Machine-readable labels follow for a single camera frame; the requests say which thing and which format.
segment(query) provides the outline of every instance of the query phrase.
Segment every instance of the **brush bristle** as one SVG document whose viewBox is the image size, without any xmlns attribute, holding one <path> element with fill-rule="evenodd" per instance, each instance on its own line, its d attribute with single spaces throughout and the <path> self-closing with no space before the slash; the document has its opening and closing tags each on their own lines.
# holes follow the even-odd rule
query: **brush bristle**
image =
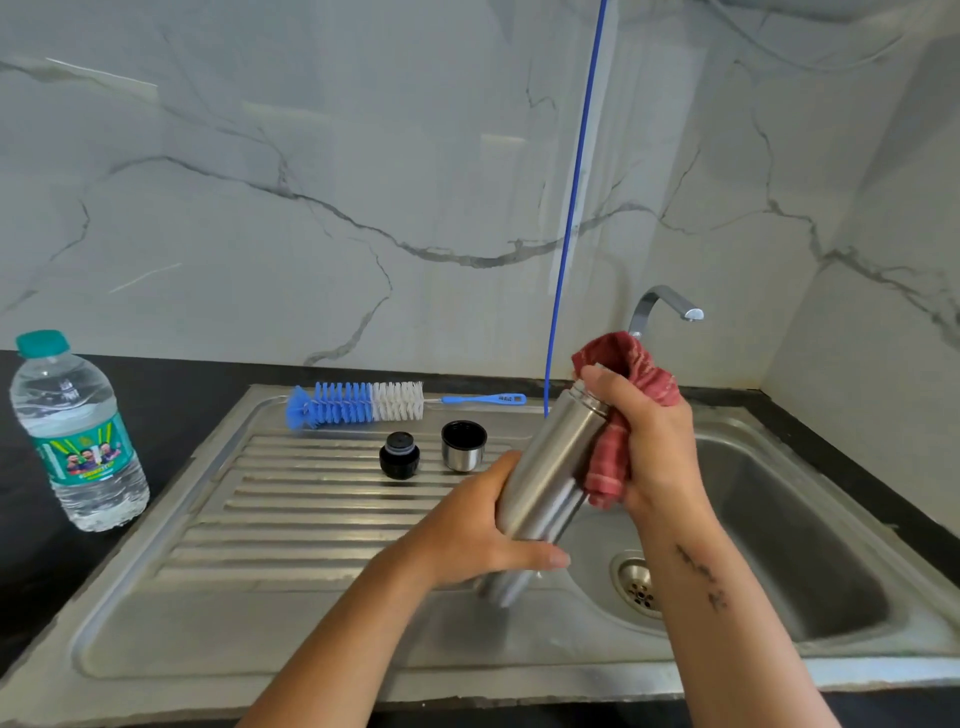
<svg viewBox="0 0 960 728">
<path fill-rule="evenodd" d="M 371 392 L 375 422 L 423 419 L 423 382 L 378 381 Z"/>
<path fill-rule="evenodd" d="M 316 429 L 338 423 L 423 419 L 423 382 L 317 383 L 311 397 L 300 387 L 287 401 L 287 424 Z"/>
</svg>

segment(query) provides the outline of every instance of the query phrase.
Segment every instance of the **white bristle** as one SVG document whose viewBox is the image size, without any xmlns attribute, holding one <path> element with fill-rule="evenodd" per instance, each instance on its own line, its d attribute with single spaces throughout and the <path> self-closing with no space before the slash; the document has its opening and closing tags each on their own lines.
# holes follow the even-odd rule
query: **white bristle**
<svg viewBox="0 0 960 728">
<path fill-rule="evenodd" d="M 423 382 L 378 381 L 370 391 L 374 422 L 423 419 Z"/>
</svg>

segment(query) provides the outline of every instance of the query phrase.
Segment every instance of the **chrome faucet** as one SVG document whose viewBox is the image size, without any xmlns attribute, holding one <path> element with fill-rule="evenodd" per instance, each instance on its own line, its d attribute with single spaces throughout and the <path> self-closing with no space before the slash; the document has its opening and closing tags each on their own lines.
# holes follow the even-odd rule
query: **chrome faucet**
<svg viewBox="0 0 960 728">
<path fill-rule="evenodd" d="M 680 314 L 684 321 L 703 321 L 704 312 L 697 308 L 693 303 L 685 299 L 673 288 L 668 285 L 655 285 L 649 291 L 643 294 L 643 298 L 634 309 L 634 316 L 630 319 L 630 328 L 628 331 L 635 339 L 643 335 L 647 328 L 647 321 L 650 318 L 650 311 L 654 308 L 654 303 L 663 299 L 673 310 Z"/>
</svg>

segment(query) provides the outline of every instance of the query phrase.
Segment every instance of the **black bottle cap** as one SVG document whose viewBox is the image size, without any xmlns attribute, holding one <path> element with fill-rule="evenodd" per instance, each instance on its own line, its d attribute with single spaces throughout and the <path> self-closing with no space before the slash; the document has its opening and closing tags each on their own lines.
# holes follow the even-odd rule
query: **black bottle cap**
<svg viewBox="0 0 960 728">
<path fill-rule="evenodd" d="M 420 464 L 420 448 L 414 445 L 409 432 L 391 432 L 387 444 L 380 448 L 380 470 L 392 480 L 413 477 Z"/>
</svg>

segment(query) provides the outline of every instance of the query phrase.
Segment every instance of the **sink drain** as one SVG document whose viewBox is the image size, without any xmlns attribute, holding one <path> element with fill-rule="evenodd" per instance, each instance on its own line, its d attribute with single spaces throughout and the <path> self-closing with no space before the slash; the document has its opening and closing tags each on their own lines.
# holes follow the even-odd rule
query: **sink drain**
<svg viewBox="0 0 960 728">
<path fill-rule="evenodd" d="M 650 583 L 650 570 L 641 551 L 623 551 L 610 563 L 613 588 L 633 609 L 646 617 L 663 619 L 657 595 Z"/>
</svg>

